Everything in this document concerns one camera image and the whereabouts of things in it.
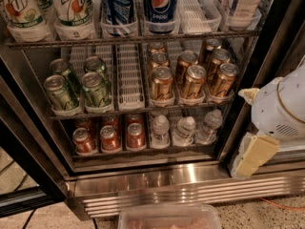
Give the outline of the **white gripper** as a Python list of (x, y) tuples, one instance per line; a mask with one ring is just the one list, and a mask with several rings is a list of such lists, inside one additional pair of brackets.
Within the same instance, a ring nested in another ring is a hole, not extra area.
[(230, 161), (231, 177), (247, 179), (279, 151), (279, 139), (305, 136), (305, 59), (285, 77), (238, 95), (252, 105), (252, 122), (266, 134), (245, 134)]

